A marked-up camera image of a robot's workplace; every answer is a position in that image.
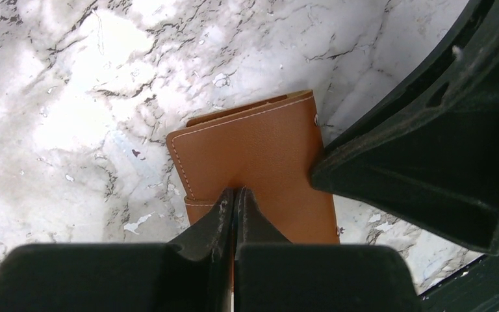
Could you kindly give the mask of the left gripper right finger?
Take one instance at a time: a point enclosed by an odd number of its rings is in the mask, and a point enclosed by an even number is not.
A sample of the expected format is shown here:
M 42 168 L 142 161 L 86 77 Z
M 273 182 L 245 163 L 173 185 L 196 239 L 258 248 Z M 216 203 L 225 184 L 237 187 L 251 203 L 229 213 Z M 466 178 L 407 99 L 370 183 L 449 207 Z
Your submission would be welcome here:
M 411 274 L 386 246 L 294 244 L 235 193 L 235 311 L 420 311 Z

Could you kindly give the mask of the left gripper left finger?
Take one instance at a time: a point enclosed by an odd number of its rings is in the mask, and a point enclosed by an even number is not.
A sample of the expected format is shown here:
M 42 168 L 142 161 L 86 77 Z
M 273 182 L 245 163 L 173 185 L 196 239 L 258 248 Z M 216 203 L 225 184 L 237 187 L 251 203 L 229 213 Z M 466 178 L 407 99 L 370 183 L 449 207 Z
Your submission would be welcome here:
M 0 311 L 225 311 L 235 191 L 168 242 L 28 244 L 0 264 Z

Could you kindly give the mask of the brown leather card holder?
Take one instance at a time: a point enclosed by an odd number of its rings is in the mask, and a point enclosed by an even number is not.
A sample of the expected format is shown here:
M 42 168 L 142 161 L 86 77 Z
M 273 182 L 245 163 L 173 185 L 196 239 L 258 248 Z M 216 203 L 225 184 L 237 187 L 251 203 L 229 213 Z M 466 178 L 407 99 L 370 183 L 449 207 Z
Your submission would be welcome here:
M 169 133 L 189 222 L 207 214 L 223 189 L 246 187 L 288 240 L 338 243 L 333 197 L 310 184 L 324 150 L 317 119 L 313 92 L 302 90 L 198 116 Z

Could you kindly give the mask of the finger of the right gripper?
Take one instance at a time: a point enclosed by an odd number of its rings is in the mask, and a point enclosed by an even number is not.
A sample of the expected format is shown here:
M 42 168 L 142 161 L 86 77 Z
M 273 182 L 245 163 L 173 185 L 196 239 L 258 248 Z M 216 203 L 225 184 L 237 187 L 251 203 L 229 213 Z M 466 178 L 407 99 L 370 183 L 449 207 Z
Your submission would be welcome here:
M 470 1 L 438 46 L 333 140 L 314 188 L 499 254 L 499 1 Z

